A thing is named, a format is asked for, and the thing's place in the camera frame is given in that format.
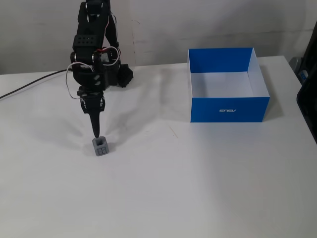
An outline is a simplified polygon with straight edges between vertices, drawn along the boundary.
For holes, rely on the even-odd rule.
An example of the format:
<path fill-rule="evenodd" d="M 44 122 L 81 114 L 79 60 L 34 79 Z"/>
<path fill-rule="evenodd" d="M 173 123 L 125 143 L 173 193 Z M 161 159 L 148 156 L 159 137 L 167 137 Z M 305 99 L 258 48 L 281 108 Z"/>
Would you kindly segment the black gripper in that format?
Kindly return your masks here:
<path fill-rule="evenodd" d="M 95 138 L 100 136 L 100 112 L 105 110 L 106 101 L 103 91 L 92 91 L 84 86 L 80 86 L 77 95 L 83 112 L 89 114 L 92 130 Z"/>

